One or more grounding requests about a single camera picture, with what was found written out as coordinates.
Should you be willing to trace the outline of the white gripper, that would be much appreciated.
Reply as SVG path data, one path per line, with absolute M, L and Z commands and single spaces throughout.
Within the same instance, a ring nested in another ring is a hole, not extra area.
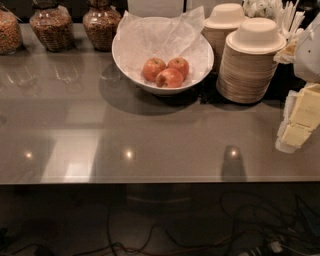
M 299 92 L 290 90 L 283 109 L 283 120 L 277 132 L 275 147 L 294 153 L 320 125 L 320 13 L 273 60 L 280 64 L 294 62 L 294 74 L 307 83 Z

